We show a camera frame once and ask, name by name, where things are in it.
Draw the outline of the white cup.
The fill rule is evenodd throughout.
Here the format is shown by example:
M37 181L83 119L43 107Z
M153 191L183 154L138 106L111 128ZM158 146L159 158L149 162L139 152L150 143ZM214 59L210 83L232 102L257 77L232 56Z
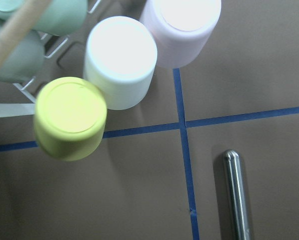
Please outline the white cup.
M142 23L108 17L89 33L83 77L99 88L108 109L126 110L146 96L157 57L155 40Z

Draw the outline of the yellow green cup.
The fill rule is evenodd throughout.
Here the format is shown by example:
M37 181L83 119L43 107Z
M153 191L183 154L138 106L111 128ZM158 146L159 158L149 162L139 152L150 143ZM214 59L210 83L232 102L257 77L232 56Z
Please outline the yellow green cup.
M81 160L99 146L106 119L106 101L92 83L61 77L37 95L33 117L36 142L53 158Z

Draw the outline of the pink cup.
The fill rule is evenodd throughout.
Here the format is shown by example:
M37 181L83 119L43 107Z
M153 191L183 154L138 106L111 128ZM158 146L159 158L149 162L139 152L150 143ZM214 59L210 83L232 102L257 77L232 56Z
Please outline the pink cup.
M148 0L140 22L157 46L157 65L177 69L202 51L221 15L220 0Z

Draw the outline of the grey cup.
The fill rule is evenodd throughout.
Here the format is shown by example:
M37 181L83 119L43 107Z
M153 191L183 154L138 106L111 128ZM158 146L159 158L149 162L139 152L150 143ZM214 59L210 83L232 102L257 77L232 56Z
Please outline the grey cup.
M29 81L43 66L44 60L45 48L41 38L35 30L31 30L0 68L0 82Z

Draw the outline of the mint green cup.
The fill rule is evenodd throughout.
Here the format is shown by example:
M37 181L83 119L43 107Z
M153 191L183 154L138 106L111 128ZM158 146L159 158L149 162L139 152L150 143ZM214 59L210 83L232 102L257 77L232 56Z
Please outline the mint green cup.
M23 4L23 0L0 0L0 19L8 20ZM81 27L87 11L87 0L53 0L32 29L54 36L68 35Z

